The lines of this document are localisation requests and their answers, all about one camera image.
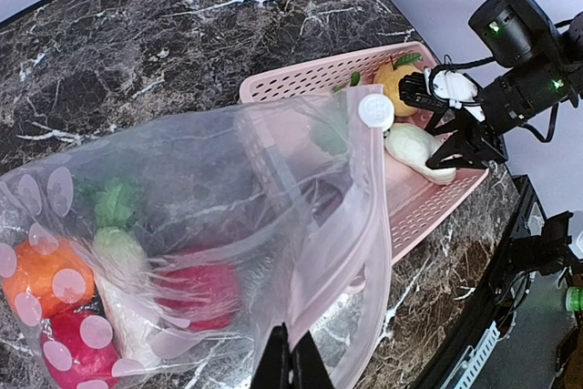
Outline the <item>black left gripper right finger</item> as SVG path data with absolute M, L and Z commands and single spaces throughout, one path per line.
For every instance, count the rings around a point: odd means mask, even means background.
M 292 380 L 295 389 L 333 389 L 332 380 L 310 332 L 291 351 Z

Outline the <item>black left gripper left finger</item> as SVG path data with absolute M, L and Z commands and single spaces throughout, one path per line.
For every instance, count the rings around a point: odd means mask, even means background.
M 259 364 L 252 377 L 252 389 L 289 389 L 292 387 L 291 350 L 285 324 L 271 330 Z

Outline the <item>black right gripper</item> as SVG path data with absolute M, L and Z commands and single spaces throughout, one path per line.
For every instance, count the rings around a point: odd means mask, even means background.
M 486 169 L 507 161 L 503 135 L 514 128 L 541 143 L 555 134 L 558 106 L 575 101 L 575 65 L 533 58 L 513 67 L 478 92 L 485 120 L 469 128 L 465 109 L 434 113 L 425 132 L 442 145 L 426 161 L 429 169 Z

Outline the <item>white toy radish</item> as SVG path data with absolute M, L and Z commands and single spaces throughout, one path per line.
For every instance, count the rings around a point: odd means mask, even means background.
M 426 162 L 442 146 L 442 142 L 416 125 L 394 123 L 384 136 L 386 152 L 425 179 L 437 185 L 448 185 L 456 169 L 430 169 Z

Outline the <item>red toy pomegranate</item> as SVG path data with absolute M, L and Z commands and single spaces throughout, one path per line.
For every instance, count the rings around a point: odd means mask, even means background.
M 157 263 L 153 284 L 155 302 L 193 333 L 227 328 L 240 309 L 241 286 L 232 261 Z

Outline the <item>clear zip top bag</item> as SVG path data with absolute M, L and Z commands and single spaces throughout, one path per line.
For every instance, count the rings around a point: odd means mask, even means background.
M 16 268 L 15 247 L 29 241 L 48 255 L 66 239 L 92 270 L 91 302 L 68 311 L 91 311 L 109 322 L 96 276 L 101 272 L 92 251 L 95 220 L 75 197 L 76 181 L 112 178 L 137 182 L 142 190 L 132 233 L 147 254 L 144 297 L 159 311 L 158 330 L 149 339 L 160 364 L 148 371 L 122 358 L 112 374 L 112 388 L 170 388 L 192 373 L 196 388 L 248 388 L 271 330 L 285 324 L 292 350 L 310 332 L 334 388 L 351 388 L 369 362 L 381 331 L 390 290 L 362 284 L 358 273 L 346 290 L 331 300 L 294 297 L 290 279 L 312 246 L 309 236 L 333 207 L 332 194 L 320 186 L 302 189 L 309 205 L 292 201 L 287 190 L 272 193 L 262 185 L 248 154 L 255 138 L 253 118 L 277 121 L 286 109 L 296 113 L 286 130 L 304 134 L 310 143 L 315 122 L 330 122 L 323 108 L 335 98 L 346 100 L 347 150 L 331 156 L 319 175 L 338 171 L 350 159 L 361 159 L 367 147 L 357 140 L 349 103 L 360 100 L 356 115 L 379 136 L 393 120 L 381 89 L 348 87 L 329 98 L 288 97 L 266 103 L 240 104 L 189 112 L 135 126 L 48 156 L 6 172 L 1 178 L 1 287 Z M 241 305 L 225 329 L 193 333 L 179 326 L 154 300 L 154 265 L 232 261 L 236 264 Z M 51 377 L 41 349 L 50 318 L 42 318 L 37 299 L 18 297 L 14 312 L 33 354 L 46 372 L 46 386 L 60 388 Z

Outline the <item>white toy cabbage with leaves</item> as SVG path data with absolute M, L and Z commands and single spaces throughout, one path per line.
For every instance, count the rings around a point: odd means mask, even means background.
M 122 358 L 150 371 L 160 364 L 148 343 L 158 330 L 156 304 L 142 294 L 148 282 L 147 254 L 131 231 L 142 190 L 137 182 L 112 178 L 76 181 L 75 197 L 95 220 L 92 251 L 101 272 L 96 284 Z

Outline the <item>red toy apple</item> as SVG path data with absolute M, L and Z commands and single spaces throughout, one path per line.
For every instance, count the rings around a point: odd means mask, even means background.
M 68 311 L 50 318 L 41 349 L 60 388 L 112 388 L 118 383 L 112 374 L 119 359 L 112 326 L 94 312 Z

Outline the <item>orange toy fruit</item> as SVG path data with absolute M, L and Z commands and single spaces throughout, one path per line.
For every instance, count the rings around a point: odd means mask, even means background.
M 56 251 L 42 255 L 24 241 L 15 247 L 15 273 L 2 280 L 5 297 L 14 312 L 18 297 L 26 294 L 38 301 L 42 318 L 85 305 L 94 297 L 94 275 L 74 252 L 71 243 L 60 238 Z

